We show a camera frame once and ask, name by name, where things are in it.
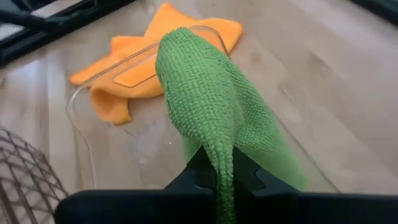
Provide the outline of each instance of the wooden floor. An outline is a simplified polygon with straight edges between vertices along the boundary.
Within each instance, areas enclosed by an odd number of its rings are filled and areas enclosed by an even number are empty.
[[[169,1],[243,24],[231,58],[278,117],[308,191],[398,194],[396,27],[346,0]],[[113,36],[142,35],[162,2],[137,0],[1,70],[0,124],[40,148],[70,192],[159,188],[183,169],[162,97],[131,102],[134,121],[115,128],[78,96],[74,121],[94,166],[65,113],[67,77],[109,52]]]

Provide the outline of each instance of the towel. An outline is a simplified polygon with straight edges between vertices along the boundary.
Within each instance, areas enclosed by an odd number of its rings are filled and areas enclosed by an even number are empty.
[[[111,41],[111,53],[91,66],[70,76],[69,81],[81,85],[106,68],[120,62],[151,44],[159,42],[167,33],[179,27],[208,26],[216,30],[224,45],[230,52],[242,34],[242,25],[226,19],[208,18],[194,19],[179,11],[171,4],[161,5],[143,37],[117,36]],[[202,32],[209,42],[220,46],[218,39]],[[155,75],[155,57],[146,60],[133,69],[123,72],[124,68],[137,63],[139,58],[115,68],[96,78],[91,83],[90,100],[96,114],[103,121],[113,124],[123,124],[131,120],[127,107],[129,98],[150,98],[163,94],[159,79]]]
[[[304,187],[273,114],[227,55],[181,28],[163,37],[155,67],[186,159],[203,146],[215,169],[221,223],[234,223],[233,146],[284,182]]]

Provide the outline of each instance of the wire mesh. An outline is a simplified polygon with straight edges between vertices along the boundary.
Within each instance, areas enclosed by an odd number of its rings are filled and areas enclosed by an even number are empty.
[[[45,156],[0,126],[0,223],[53,223],[67,196]]]

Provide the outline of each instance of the clear plastic tray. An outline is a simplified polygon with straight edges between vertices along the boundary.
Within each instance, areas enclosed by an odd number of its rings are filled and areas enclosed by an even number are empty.
[[[214,29],[189,29],[226,52]],[[185,167],[181,140],[168,118],[163,96],[130,100],[132,121],[118,126],[100,120],[90,104],[87,88],[91,82],[112,73],[112,82],[118,83],[126,70],[154,63],[158,45],[149,45],[103,70],[70,98],[67,115],[81,134],[77,149],[84,189],[161,189]],[[139,83],[120,85],[134,88]]]

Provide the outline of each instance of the transparent plastic container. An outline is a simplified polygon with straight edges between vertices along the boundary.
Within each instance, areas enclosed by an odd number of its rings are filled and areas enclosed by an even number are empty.
[[[226,53],[214,29],[189,29]],[[158,46],[149,45],[96,74],[70,98],[67,115],[81,135],[77,150],[84,189],[161,189],[185,167],[180,136],[169,120],[163,95],[130,100],[132,121],[117,126],[100,120],[90,103],[88,86],[102,76],[111,75],[110,82],[124,88],[140,85],[122,83],[123,74],[143,63],[154,66]]]

